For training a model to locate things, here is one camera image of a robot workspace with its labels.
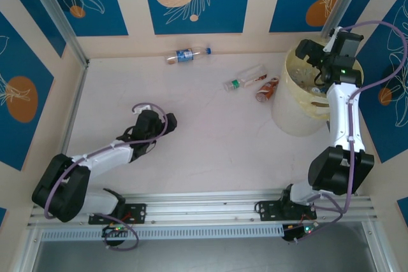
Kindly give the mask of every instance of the black mounting bracket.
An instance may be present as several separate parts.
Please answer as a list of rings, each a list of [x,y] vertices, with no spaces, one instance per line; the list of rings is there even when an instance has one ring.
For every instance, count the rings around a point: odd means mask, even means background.
[[[144,224],[146,207],[146,204],[125,204],[123,206],[124,216],[119,219],[127,224]],[[108,225],[111,223],[112,220],[97,215],[90,216],[88,220],[90,225]]]
[[[261,221],[301,220],[304,215],[311,220],[317,219],[313,207],[290,201],[291,188],[292,185],[289,185],[284,189],[279,200],[260,201],[255,204],[255,212],[260,215]]]

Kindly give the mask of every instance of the mounting plate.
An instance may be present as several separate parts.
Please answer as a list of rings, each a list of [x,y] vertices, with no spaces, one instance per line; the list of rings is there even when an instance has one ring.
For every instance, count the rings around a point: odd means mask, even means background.
[[[316,211],[312,211],[312,207],[296,203],[283,206],[280,200],[260,201],[256,207],[258,207],[256,212],[261,216],[261,221],[301,220],[302,215],[306,215],[312,220],[317,219]]]
[[[146,204],[125,204],[124,215],[130,213],[131,217],[123,220],[127,224],[144,224],[146,216]],[[90,216],[88,224],[90,225],[107,225],[111,224],[112,220],[99,216]]]

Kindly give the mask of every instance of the green bottle label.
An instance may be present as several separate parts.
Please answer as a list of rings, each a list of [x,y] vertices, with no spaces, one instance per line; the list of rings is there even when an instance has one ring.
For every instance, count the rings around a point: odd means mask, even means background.
[[[240,82],[238,82],[238,80],[233,80],[232,85],[234,86],[234,89],[237,89],[240,86]]]

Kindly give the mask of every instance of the brown can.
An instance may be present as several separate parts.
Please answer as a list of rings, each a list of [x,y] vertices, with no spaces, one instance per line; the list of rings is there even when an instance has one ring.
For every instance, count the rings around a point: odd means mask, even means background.
[[[272,78],[269,82],[266,82],[256,93],[256,99],[259,102],[266,102],[272,97],[273,93],[276,91],[276,86],[278,86],[279,77],[276,76]]]

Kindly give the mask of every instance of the trash bin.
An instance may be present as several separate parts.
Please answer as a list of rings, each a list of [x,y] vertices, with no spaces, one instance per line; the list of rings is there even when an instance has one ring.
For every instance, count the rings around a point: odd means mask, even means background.
[[[284,132],[293,136],[308,136],[319,130],[330,119],[330,109],[325,94],[317,96],[301,88],[289,75],[292,68],[307,69],[310,73],[309,84],[314,86],[314,77],[319,70],[313,68],[306,60],[301,60],[295,55],[292,48],[285,60],[280,82],[272,104],[272,118],[277,126]],[[353,69],[363,70],[356,61]]]

